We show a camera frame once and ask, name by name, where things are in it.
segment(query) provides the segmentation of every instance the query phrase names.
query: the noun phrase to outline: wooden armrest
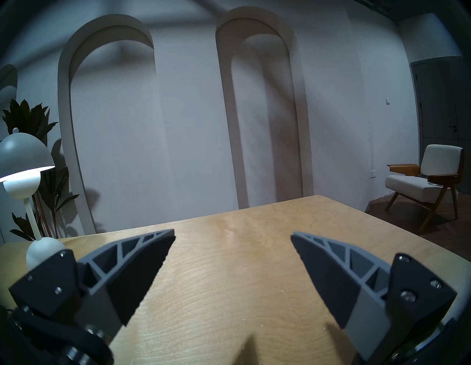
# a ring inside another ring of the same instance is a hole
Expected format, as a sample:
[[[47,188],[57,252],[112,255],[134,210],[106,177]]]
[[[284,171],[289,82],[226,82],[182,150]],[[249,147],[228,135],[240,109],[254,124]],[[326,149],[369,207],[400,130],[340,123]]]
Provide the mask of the wooden armrest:
[[[452,185],[460,182],[461,175],[459,174],[442,174],[430,175],[427,179],[428,182],[439,185]]]
[[[406,176],[419,176],[420,166],[415,163],[401,163],[398,165],[388,165],[389,171],[404,174]]]

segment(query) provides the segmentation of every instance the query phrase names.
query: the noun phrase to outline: lamp shade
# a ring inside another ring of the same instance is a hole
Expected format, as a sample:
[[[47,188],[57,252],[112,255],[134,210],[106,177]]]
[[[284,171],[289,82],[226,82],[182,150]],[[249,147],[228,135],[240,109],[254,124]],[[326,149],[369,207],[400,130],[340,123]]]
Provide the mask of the lamp shade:
[[[52,169],[54,161],[48,148],[27,133],[13,133],[0,142],[0,182],[23,171]]]

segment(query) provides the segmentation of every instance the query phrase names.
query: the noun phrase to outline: potted plant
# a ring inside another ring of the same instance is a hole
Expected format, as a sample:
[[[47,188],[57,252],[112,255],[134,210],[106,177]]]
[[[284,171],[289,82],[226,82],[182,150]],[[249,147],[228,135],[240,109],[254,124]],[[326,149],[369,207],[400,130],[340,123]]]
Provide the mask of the potted plant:
[[[46,136],[58,123],[49,123],[49,112],[48,107],[42,107],[42,104],[38,104],[30,109],[26,100],[18,104],[16,100],[11,99],[10,110],[3,110],[3,120],[7,125],[9,134],[12,134],[13,128],[16,127],[19,132],[31,134],[47,145]],[[57,234],[56,213],[65,204],[78,197],[78,195],[71,195],[61,200],[63,189],[68,186],[68,181],[69,170],[67,167],[63,169],[50,169],[41,173],[40,187],[33,195],[33,213],[43,237],[53,237],[53,235],[42,207],[40,195],[45,205],[51,211],[55,238],[59,238]],[[12,217],[19,230],[12,229],[10,232],[28,241],[33,241],[34,237],[28,219],[16,217],[13,213]]]

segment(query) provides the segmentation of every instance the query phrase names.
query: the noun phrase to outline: table surface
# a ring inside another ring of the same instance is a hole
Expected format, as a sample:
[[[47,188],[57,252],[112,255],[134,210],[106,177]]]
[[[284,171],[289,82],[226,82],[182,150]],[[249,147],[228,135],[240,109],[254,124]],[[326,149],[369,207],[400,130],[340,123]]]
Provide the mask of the table surface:
[[[388,263],[418,259],[458,292],[471,263],[419,236],[326,197],[82,237],[78,259],[108,242],[174,228],[177,237],[147,296],[111,344],[116,364],[350,364],[355,353],[290,241],[293,231],[362,247]],[[0,247],[0,303],[26,270],[28,243]]]

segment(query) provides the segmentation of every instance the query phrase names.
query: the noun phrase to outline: door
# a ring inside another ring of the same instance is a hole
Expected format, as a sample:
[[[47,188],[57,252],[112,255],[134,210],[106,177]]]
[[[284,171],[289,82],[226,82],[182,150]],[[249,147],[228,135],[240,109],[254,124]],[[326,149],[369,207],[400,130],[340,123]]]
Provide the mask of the door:
[[[444,60],[414,65],[418,87],[420,161],[430,144],[458,145],[453,88]]]
[[[471,194],[471,68],[463,57],[447,60],[455,97],[458,146],[464,149],[463,179],[458,190]]]
[[[471,68],[463,57],[441,57],[416,62],[413,71],[420,161],[430,144],[462,147],[465,166],[458,190],[471,194]]]

